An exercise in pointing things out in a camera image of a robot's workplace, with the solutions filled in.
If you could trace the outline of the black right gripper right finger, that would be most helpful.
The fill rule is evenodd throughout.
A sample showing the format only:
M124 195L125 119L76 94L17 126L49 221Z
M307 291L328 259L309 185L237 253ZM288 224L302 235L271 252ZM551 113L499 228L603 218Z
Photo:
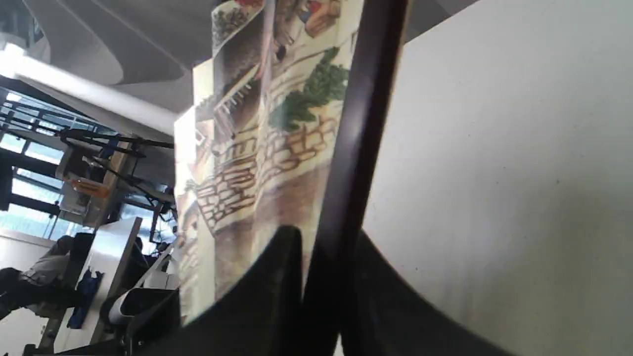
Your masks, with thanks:
M346 356L506 356L405 282L364 231L355 241L341 321Z

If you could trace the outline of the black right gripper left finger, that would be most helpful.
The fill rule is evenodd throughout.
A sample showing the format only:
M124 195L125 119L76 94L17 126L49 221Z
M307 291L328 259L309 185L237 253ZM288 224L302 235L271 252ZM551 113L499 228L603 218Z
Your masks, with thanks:
M219 301L145 356L289 356L302 298L302 236L280 226L251 268Z

